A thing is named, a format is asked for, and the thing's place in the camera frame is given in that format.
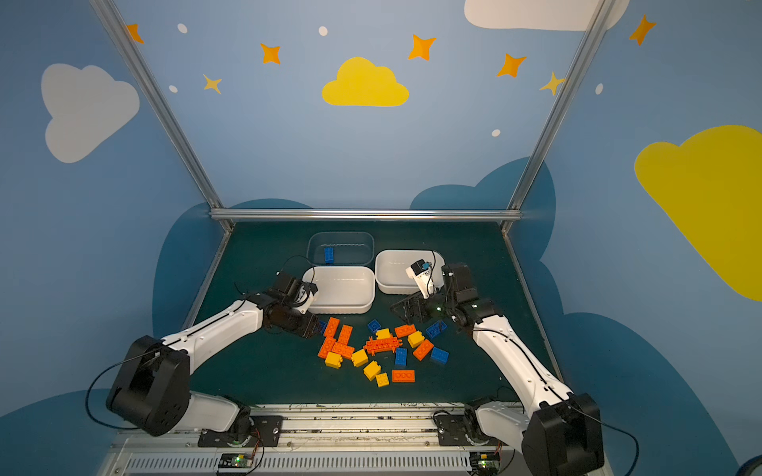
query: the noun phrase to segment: wall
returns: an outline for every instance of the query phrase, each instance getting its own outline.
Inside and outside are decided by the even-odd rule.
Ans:
[[[597,2],[117,4],[227,206],[500,209]]]
[[[2,2],[0,43],[2,472],[94,474],[84,390],[180,327],[222,233],[86,0]]]
[[[635,474],[762,453],[760,46],[759,2],[632,0],[511,230],[564,375],[639,437]],[[622,474],[632,443],[605,440]]]

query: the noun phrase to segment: plastic container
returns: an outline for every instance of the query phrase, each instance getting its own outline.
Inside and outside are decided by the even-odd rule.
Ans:
[[[307,244],[307,258],[312,264],[326,264],[326,248],[333,248],[334,265],[365,266],[373,261],[373,236],[370,233],[315,233]]]
[[[434,287],[444,286],[442,278],[442,266],[444,258],[434,252],[437,262],[434,266]],[[429,250],[384,250],[376,256],[376,282],[379,290],[385,294],[413,294],[418,291],[415,281],[408,278],[405,269],[418,260],[428,261],[434,264],[434,256]]]
[[[316,266],[302,280],[318,285],[318,297],[309,306],[315,314],[363,314],[376,297],[373,271],[365,266]]]

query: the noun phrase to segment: green table surface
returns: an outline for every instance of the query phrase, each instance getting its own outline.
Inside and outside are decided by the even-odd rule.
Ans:
[[[480,297],[489,297],[502,309],[514,330],[537,358],[551,369],[548,353],[511,263],[500,230],[494,223],[424,222],[242,222],[235,226],[227,249],[201,305],[196,322],[220,312],[239,298],[239,292],[261,291],[273,284],[275,273],[291,255],[306,254],[307,242],[317,232],[362,231],[375,239],[375,254],[386,249],[433,249],[448,264],[471,268]],[[371,269],[374,262],[368,265]],[[309,269],[292,259],[285,271],[300,277]],[[376,319],[383,327],[402,321],[389,306],[404,296],[387,295],[376,287],[373,307],[362,315],[335,315],[354,327],[349,345],[359,350],[367,341],[367,324]],[[319,315],[327,321],[330,315]],[[418,326],[425,334],[424,326]],[[502,401],[516,401],[513,389],[498,367],[465,332],[447,322],[448,328],[432,342],[450,353],[446,365],[412,355],[407,339],[407,369],[415,370],[415,383],[378,388],[362,367],[348,359],[332,369],[318,357],[322,336],[305,340],[287,332],[260,329],[237,340],[207,360],[192,376],[191,389],[225,395],[246,404],[321,404],[389,402],[467,402],[500,390]],[[398,368],[391,352],[375,359],[387,372]]]

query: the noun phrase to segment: blue toy brick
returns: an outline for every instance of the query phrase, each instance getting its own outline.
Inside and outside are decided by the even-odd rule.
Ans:
[[[403,367],[408,365],[408,350],[404,347],[399,347],[394,358],[394,363]]]
[[[450,358],[450,353],[445,352],[442,349],[437,349],[436,347],[431,350],[431,360],[433,360],[436,363],[440,364],[446,364],[447,359]]]
[[[439,334],[442,334],[442,331],[447,329],[447,324],[444,323],[441,319],[434,324],[432,324],[428,329],[426,329],[426,335],[429,336],[429,339],[434,339]]]
[[[371,322],[368,323],[368,328],[370,329],[371,335],[376,335],[376,331],[378,331],[381,328],[381,324],[376,319],[373,319]]]
[[[325,264],[333,264],[333,247],[328,246],[324,250],[325,253]]]

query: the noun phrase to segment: yellow cloud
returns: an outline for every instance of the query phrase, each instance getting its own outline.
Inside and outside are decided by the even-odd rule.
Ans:
[[[728,286],[762,301],[762,134],[720,126],[680,146],[656,142],[635,173]]]
[[[348,59],[338,69],[336,81],[323,87],[323,100],[334,106],[399,106],[409,95],[391,69],[365,58]]]

